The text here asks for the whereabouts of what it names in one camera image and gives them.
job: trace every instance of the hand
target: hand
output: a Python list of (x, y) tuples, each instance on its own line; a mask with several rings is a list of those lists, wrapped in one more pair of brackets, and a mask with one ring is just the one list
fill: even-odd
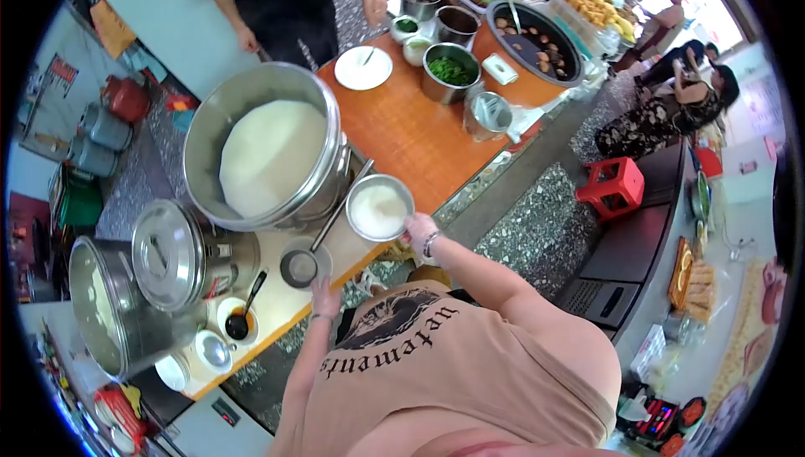
[(336, 319), (341, 312), (341, 288), (330, 290), (330, 278), (317, 278), (310, 284), (313, 292), (313, 313), (324, 317)]
[(386, 17), (388, 0), (363, 0), (363, 14), (369, 27), (377, 27)]
[(414, 248), (414, 252), (420, 258), (424, 258), (425, 241), (434, 232), (439, 231), (439, 227), (433, 222), (433, 218), (427, 214), (415, 212), (413, 216), (405, 219), (405, 228), (407, 231), (402, 234), (402, 239), (408, 242), (410, 247)]
[(254, 33), (245, 24), (235, 29), (235, 32), (237, 33), (237, 45), (243, 51), (253, 54), (260, 48), (260, 44), (257, 43), (257, 38), (254, 36)]
[(640, 102), (642, 104), (647, 103), (649, 99), (651, 99), (652, 95), (653, 94), (651, 93), (651, 90), (648, 89), (648, 87), (643, 87), (643, 91), (640, 94)]

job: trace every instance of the poster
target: poster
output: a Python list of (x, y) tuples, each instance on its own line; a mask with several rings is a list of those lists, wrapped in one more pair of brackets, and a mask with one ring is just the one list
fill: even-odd
[(706, 397), (704, 421), (679, 455), (713, 455), (747, 408), (777, 337), (786, 281), (776, 259), (747, 262), (730, 342)]

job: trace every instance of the wall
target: wall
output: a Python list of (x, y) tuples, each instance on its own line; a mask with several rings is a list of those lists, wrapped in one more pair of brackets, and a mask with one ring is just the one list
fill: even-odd
[(106, 53), (65, 6), (56, 12), (32, 66), (42, 75), (56, 54), (75, 68), (76, 73), (69, 88), (59, 79), (46, 78), (44, 93), (34, 114), (26, 144), (35, 144), (37, 152), (61, 161), (65, 158), (66, 147), (52, 151), (49, 145), (31, 140), (33, 132), (70, 141), (87, 104), (100, 99), (106, 77), (126, 77), (129, 71)]
[(58, 165), (55, 161), (40, 157), (21, 148), (17, 142), (12, 142), (8, 154), (5, 203), (8, 203), (12, 191), (32, 199), (47, 201), (47, 183)]
[(213, 0), (107, 0), (140, 41), (200, 100), (259, 63), (237, 47)]

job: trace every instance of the stainless steel pot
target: stainless steel pot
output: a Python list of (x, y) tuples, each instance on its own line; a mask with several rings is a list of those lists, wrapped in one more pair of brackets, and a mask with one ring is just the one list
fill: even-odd
[(148, 304), (131, 269), (131, 244), (79, 237), (69, 263), (78, 330), (90, 355), (123, 382), (193, 341), (206, 324), (203, 306), (167, 314)]
[[(468, 73), (475, 78), (469, 85), (458, 87), (445, 83), (436, 78), (431, 72), (428, 63), (440, 57), (450, 57), (463, 66)], [(467, 95), (467, 90), (478, 83), (480, 79), (480, 64), (468, 49), (456, 43), (437, 43), (425, 50), (424, 56), (425, 74), (422, 75), (422, 91), (428, 98), (440, 102), (441, 104), (452, 104), (463, 100)]]
[(442, 0), (402, 0), (400, 3), (400, 14), (408, 15), (420, 22), (431, 20), (436, 15), (436, 9), (442, 4)]
[(160, 199), (137, 218), (131, 256), (145, 298), (173, 313), (248, 289), (260, 245), (254, 233), (218, 228), (195, 208)]
[[(327, 120), (325, 142), (307, 179), (293, 196), (263, 215), (243, 218), (227, 205), (221, 190), (221, 151), (241, 117), (259, 105), (280, 99), (315, 106)], [(196, 207), (210, 221), (232, 231), (320, 226), (348, 185), (349, 149), (340, 131), (335, 96), (318, 76), (285, 62), (265, 62), (219, 85), (196, 110), (184, 140), (182, 159), (187, 191)]]
[(442, 6), (436, 10), (436, 35), (441, 42), (466, 45), (478, 32), (480, 20), (460, 6)]

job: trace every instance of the green vegetable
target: green vegetable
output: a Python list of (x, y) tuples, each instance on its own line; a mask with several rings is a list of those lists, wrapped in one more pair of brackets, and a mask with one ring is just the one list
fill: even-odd
[(455, 85), (456, 87), (466, 87), (474, 80), (464, 66), (450, 57), (440, 57), (431, 60), (428, 62), (428, 69), (430, 69), (431, 73), (439, 80), (442, 80), (448, 85)]
[(399, 20), (397, 21), (397, 29), (404, 33), (415, 33), (419, 26), (413, 20)]

